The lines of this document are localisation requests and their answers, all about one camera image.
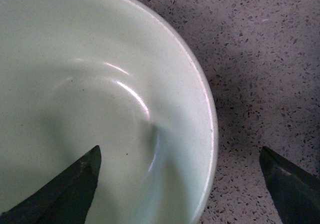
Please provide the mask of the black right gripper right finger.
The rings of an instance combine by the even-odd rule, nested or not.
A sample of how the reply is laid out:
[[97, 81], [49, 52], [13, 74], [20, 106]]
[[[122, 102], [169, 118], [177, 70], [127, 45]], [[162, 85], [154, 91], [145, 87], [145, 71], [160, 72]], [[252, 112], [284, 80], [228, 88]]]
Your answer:
[[263, 146], [259, 164], [266, 187], [284, 224], [320, 222], [320, 180]]

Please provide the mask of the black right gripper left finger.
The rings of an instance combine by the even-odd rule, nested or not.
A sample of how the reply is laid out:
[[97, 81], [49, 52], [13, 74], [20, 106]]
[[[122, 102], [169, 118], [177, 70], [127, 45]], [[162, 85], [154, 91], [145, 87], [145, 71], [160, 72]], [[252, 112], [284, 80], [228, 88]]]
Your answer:
[[101, 150], [93, 147], [33, 195], [0, 216], [2, 224], [83, 224], [98, 185]]

